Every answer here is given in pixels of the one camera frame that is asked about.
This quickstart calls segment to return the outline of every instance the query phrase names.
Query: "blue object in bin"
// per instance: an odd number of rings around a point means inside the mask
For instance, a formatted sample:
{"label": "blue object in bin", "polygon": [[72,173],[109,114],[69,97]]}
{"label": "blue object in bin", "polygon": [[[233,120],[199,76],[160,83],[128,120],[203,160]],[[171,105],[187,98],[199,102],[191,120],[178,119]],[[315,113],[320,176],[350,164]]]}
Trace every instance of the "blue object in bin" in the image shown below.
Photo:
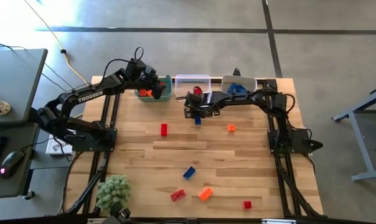
{"label": "blue object in bin", "polygon": [[228,92],[227,92],[227,93],[233,93],[233,91],[235,90],[236,85],[237,85],[237,84],[232,83],[232,84],[230,85],[230,88],[228,89]]}
{"label": "blue object in bin", "polygon": [[231,94],[231,93],[244,93],[245,91],[246,91],[246,89],[242,85],[237,85],[236,83],[232,83],[230,85],[230,88],[228,88],[227,93],[229,93],[229,94]]}
{"label": "blue object in bin", "polygon": [[189,180],[190,177],[192,177],[192,175],[194,175],[195,173],[195,169],[193,167],[190,167],[187,172],[185,172],[185,174],[183,175],[183,177],[186,179],[186,180]]}
{"label": "blue object in bin", "polygon": [[200,121],[200,117],[195,118],[195,125],[201,125],[202,122]]}
{"label": "blue object in bin", "polygon": [[243,86],[241,86],[241,85],[237,85],[237,86],[235,87],[235,91],[236,91],[237,93],[244,93],[244,92],[246,91],[246,89],[245,89],[245,87],[243,87]]}

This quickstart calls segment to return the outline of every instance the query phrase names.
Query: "wooden tabletop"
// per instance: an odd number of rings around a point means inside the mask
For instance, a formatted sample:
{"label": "wooden tabletop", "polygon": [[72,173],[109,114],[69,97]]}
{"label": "wooden tabletop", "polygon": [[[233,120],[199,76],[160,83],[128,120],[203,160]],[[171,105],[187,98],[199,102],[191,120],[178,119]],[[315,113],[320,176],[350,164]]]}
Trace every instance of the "wooden tabletop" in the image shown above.
{"label": "wooden tabletop", "polygon": [[[93,83],[100,77],[93,77]],[[296,96],[293,80],[276,79],[278,91]],[[220,84],[213,84],[219,90]],[[104,96],[86,103],[83,119],[100,120]],[[266,114],[252,105],[230,106],[220,116],[202,119],[196,126],[185,119],[183,101],[143,103],[133,91],[121,95],[115,150],[111,153],[108,175],[123,174],[132,185],[129,209],[132,217],[277,218],[282,206],[274,157],[269,153]],[[292,101],[288,98],[288,107]],[[112,103],[108,112],[110,120]],[[289,120],[303,127],[296,105]],[[167,137],[161,124],[167,123]],[[236,131],[229,133],[227,125]],[[74,163],[67,185],[65,208],[70,207],[88,182],[92,152],[84,152]],[[321,201],[311,163],[303,155],[292,154],[298,189],[315,211],[322,213]],[[196,173],[183,178],[190,167]],[[206,188],[213,195],[203,202],[199,194]],[[170,194],[183,189],[186,196],[176,202]],[[95,205],[94,190],[90,211]],[[291,193],[287,190],[293,211]],[[252,209],[244,210],[243,201]]]}

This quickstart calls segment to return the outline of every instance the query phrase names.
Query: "lego brick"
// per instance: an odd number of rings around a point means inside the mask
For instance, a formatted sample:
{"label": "lego brick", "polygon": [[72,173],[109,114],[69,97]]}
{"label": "lego brick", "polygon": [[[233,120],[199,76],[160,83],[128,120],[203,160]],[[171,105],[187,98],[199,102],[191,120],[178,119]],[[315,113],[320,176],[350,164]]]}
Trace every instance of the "lego brick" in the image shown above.
{"label": "lego brick", "polygon": [[192,175],[194,175],[195,171],[196,171],[196,170],[195,170],[193,167],[190,167],[190,168],[187,170],[187,172],[185,172],[185,174],[183,175],[183,177],[184,177],[186,180],[189,180],[189,179],[192,177]]}
{"label": "lego brick", "polygon": [[251,209],[251,201],[243,202],[243,208],[244,209]]}
{"label": "lego brick", "polygon": [[235,87],[235,91],[236,91],[237,93],[244,93],[244,92],[246,92],[246,89],[245,89],[245,87],[243,87],[243,86],[241,86],[241,85],[237,85],[237,86]]}
{"label": "lego brick", "polygon": [[176,193],[174,193],[170,196],[171,196],[171,200],[173,202],[175,202],[176,200],[179,200],[179,199],[182,199],[183,197],[185,197],[186,193],[184,192],[184,190],[179,190],[179,191],[177,191]]}
{"label": "lego brick", "polygon": [[236,83],[231,83],[230,88],[228,88],[228,92],[227,93],[233,93],[236,85],[237,85]]}
{"label": "lego brick", "polygon": [[211,188],[207,188],[204,190],[200,195],[200,199],[204,202],[206,201],[211,195],[213,194],[213,190]]}
{"label": "lego brick", "polygon": [[167,124],[161,125],[161,136],[167,136]]}
{"label": "lego brick", "polygon": [[195,125],[201,125],[202,121],[200,120],[200,117],[195,118]]}
{"label": "lego brick", "polygon": [[147,94],[148,96],[152,97],[152,90],[148,90],[148,91],[146,92],[146,94]]}
{"label": "lego brick", "polygon": [[141,97],[146,96],[146,90],[139,90],[139,96]]}
{"label": "lego brick", "polygon": [[229,124],[229,125],[228,125],[228,131],[229,131],[229,132],[234,132],[234,131],[235,131],[235,125],[233,125],[233,124]]}

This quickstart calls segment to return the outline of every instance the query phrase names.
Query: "green plant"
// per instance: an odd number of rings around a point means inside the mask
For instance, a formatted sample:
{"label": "green plant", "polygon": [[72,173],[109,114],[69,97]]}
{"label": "green plant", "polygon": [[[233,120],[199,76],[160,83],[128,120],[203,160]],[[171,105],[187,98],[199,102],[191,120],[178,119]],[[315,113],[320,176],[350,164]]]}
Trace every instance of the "green plant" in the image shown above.
{"label": "green plant", "polygon": [[109,212],[114,203],[120,202],[122,208],[126,208],[128,198],[131,195],[130,189],[131,186],[125,176],[112,175],[107,177],[104,183],[99,184],[97,207]]}

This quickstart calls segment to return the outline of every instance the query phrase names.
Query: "computer mouse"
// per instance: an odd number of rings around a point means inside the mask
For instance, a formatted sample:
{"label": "computer mouse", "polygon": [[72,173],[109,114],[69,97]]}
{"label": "computer mouse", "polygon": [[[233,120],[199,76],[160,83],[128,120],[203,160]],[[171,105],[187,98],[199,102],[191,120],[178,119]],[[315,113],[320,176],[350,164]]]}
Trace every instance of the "computer mouse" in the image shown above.
{"label": "computer mouse", "polygon": [[20,161],[22,160],[24,156],[25,154],[21,150],[10,152],[1,164],[1,168],[0,168],[1,177],[4,177],[4,178],[12,177],[18,168],[18,164],[20,163]]}

